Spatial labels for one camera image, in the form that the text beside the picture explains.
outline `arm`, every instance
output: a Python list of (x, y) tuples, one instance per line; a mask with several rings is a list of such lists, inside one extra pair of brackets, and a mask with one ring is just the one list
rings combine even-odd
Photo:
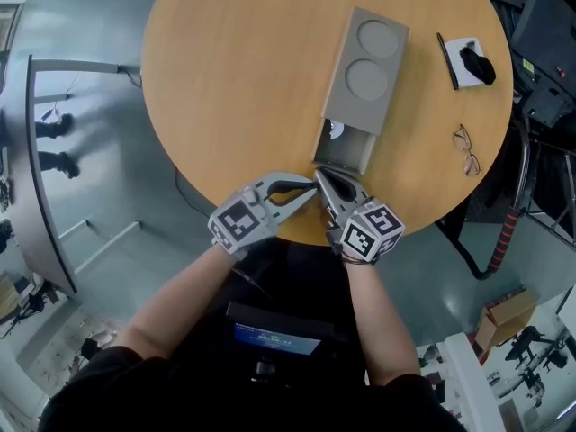
[(373, 265), (346, 264), (358, 335), (373, 385), (420, 375), (416, 348)]
[(115, 346), (134, 350), (142, 358), (169, 358), (203, 315), (236, 258), (217, 244), (170, 280), (132, 317)]

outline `black pen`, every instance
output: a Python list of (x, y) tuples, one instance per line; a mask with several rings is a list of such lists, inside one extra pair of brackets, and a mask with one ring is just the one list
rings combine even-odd
[(458, 85), (458, 77), (452, 68), (452, 62), (450, 62), (450, 56), (448, 56), (448, 51), (446, 50), (444, 39), (442, 38), (442, 35), (440, 35), (440, 32), (437, 32), (436, 35), (438, 37), (438, 41), (440, 42), (440, 47), (442, 47), (442, 52), (444, 53), (446, 64), (448, 65), (448, 72), (450, 72), (450, 78), (452, 78), (452, 86), (454, 87), (455, 91), (458, 91), (460, 89), (460, 86)]

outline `gray floor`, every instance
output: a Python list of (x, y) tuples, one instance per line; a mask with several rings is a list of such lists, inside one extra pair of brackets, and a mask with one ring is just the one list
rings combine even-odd
[[(140, 48), (154, 0), (29, 0), (8, 67), (36, 58), (98, 60), (140, 70)], [(37, 94), (65, 91), (74, 74), (43, 74)], [(64, 231), (81, 219), (87, 229), (68, 240), (67, 255), (77, 266), (107, 239), (133, 221), (143, 229), (89, 274), (79, 276), (78, 299), (101, 313), (126, 321), (172, 275), (210, 242), (205, 218), (175, 188), (175, 169), (158, 143), (141, 90), (124, 75), (80, 74), (72, 99), (60, 112), (73, 113), (73, 132), (42, 139), (40, 148), (69, 151), (82, 174), (68, 181), (44, 174), (50, 207)], [(50, 108), (39, 106), (38, 116)], [(210, 211), (189, 184), (192, 205)], [(494, 225), (469, 224), (463, 240), (483, 265), (499, 233)], [(476, 282), (464, 261), (434, 227), (405, 238), (380, 264), (383, 280), (418, 344), (473, 329), (482, 304), (524, 283), (545, 301), (576, 283), (576, 256), (546, 232), (522, 220), (507, 260), (489, 281)]]

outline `screen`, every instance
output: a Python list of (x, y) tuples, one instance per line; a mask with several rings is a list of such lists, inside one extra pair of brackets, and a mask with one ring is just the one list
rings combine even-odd
[(269, 349), (283, 350), (293, 354), (309, 356), (320, 343), (319, 339), (274, 333), (265, 329), (234, 324), (234, 338), (237, 341)]

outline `table top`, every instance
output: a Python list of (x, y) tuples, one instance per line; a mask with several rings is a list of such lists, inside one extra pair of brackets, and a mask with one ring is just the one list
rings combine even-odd
[[(359, 6), (410, 28), (380, 138), (362, 182), (407, 227), (440, 219), (482, 180), (464, 174), (460, 124), (485, 175), (512, 105), (512, 66), (489, 0), (157, 0), (142, 59), (154, 129), (186, 179), (216, 205), (270, 171), (312, 177), (311, 155), (340, 44)], [(454, 91), (437, 40), (480, 40), (492, 86)], [(326, 245), (320, 198), (280, 236)]]

